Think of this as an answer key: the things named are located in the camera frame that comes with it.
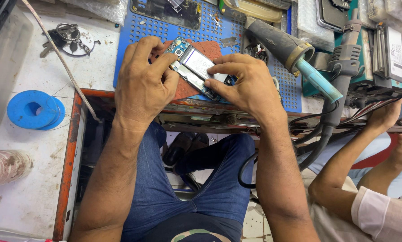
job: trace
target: floor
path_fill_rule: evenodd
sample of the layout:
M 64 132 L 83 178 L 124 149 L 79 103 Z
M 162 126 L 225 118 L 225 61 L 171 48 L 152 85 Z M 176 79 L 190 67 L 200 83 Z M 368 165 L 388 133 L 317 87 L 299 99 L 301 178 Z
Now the floor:
M 171 145 L 173 140 L 176 138 L 179 132 L 167 132 L 166 143 L 168 146 Z M 209 137 L 210 145 L 220 141 L 221 139 L 227 137 L 227 134 L 207 134 Z M 213 169 L 196 171 L 194 176 L 196 181 L 204 183 Z M 253 173 L 256 172 L 256 166 L 253 168 Z M 182 179 L 172 173 L 167 173 L 168 179 L 173 188 L 182 188 L 184 185 Z M 243 235 L 241 237 L 241 242 L 272 242 L 271 231 L 268 227 L 268 222 L 265 217 L 263 217 L 262 208 L 254 202 L 249 202 L 247 206 L 246 217 L 244 218 L 243 224 Z

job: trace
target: dirty white table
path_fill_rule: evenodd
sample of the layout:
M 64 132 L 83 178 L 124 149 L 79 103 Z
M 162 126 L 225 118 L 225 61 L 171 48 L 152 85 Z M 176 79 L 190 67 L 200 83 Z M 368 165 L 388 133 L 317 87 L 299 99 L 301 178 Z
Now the dirty white table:
M 77 106 L 75 90 L 56 53 L 50 52 L 45 58 L 39 58 L 44 50 L 42 44 L 47 40 L 32 14 L 25 15 L 34 26 L 34 34 L 12 96 L 26 90 L 55 93 L 54 96 L 64 103 L 68 115 L 59 129 L 51 131 L 23 129 L 4 116 L 0 125 L 0 150 L 27 151 L 34 160 L 34 167 L 27 177 L 0 186 L 0 229 L 36 238 L 66 240 L 73 218 L 85 108 Z M 120 29 L 112 22 L 75 15 L 41 17 L 48 29 L 63 22 L 77 23 L 89 31 L 94 40 L 101 41 L 100 45 L 95 44 L 91 56 L 74 58 L 64 53 L 63 56 L 81 88 L 114 91 Z M 77 122 L 69 124 L 73 107 L 77 107 L 74 115 L 79 118 L 79 125 Z M 321 100 L 303 98 L 303 113 L 318 113 L 321 109 Z M 349 110 L 345 110 L 344 117 L 348 116 Z

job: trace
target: blue spool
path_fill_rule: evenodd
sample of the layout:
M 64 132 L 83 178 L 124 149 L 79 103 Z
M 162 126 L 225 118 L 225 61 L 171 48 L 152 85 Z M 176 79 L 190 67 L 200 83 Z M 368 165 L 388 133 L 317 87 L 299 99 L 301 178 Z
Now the blue spool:
M 49 130 L 65 117 L 65 107 L 56 97 L 36 90 L 15 95 L 7 106 L 11 122 L 25 129 Z

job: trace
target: circuit board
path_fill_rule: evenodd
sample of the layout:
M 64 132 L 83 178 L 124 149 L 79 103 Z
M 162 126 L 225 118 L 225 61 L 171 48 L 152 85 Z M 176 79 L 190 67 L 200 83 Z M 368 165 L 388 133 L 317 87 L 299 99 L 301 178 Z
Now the circuit board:
M 192 51 L 195 52 L 195 54 L 193 55 L 191 53 L 188 55 L 189 53 L 186 53 L 185 55 L 186 51 Z M 204 86 L 205 79 L 215 78 L 224 82 L 226 85 L 232 85 L 235 83 L 234 78 L 226 74 L 216 74 L 211 76 L 207 73 L 208 66 L 201 68 L 202 70 L 200 69 L 202 65 L 193 65 L 191 68 L 189 63 L 194 63 L 195 61 L 199 62 L 199 60 L 208 63 L 211 66 L 214 65 L 214 63 L 191 46 L 191 44 L 183 37 L 177 37 L 165 51 L 165 53 L 167 52 L 175 53 L 178 56 L 177 61 L 173 62 L 170 65 L 170 68 L 175 70 L 183 80 L 187 81 L 196 90 L 201 92 L 202 95 L 210 98 L 214 102 L 219 102 L 222 97 L 213 90 Z

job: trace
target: blue perforated mat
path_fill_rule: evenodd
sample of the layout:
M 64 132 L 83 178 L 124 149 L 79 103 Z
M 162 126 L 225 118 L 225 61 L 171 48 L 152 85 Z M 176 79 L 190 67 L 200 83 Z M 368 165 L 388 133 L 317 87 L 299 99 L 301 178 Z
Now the blue perforated mat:
M 241 22 L 241 20 L 220 16 L 219 19 L 222 26 L 220 28 L 218 27 L 218 29 L 215 31 L 216 25 L 209 14 L 219 14 L 218 7 L 204 1 L 198 0 L 195 2 L 202 3 L 201 28 L 199 31 L 186 29 L 180 26 L 135 14 L 128 8 L 128 15 L 125 18 L 125 25 L 121 26 L 118 54 L 116 58 L 115 77 L 113 81 L 113 86 L 115 88 L 126 47 L 144 36 L 158 36 L 163 42 L 174 40 L 177 36 L 191 38 L 195 42 L 217 41 L 221 47 L 222 55 L 240 52 L 241 33 L 243 32 L 244 23 Z M 238 45 L 223 48 L 220 40 L 228 37 L 237 37 Z M 270 69 L 271 75 L 276 75 L 278 80 L 281 82 L 281 94 L 284 97 L 285 110 L 291 112 L 301 112 L 301 77 L 294 78 L 286 71 L 286 69 L 283 68 L 283 66 L 279 68 L 280 65 L 281 64 L 274 57 L 270 57 L 268 68 Z M 202 95 L 195 95 L 190 98 L 210 101 L 208 98 Z

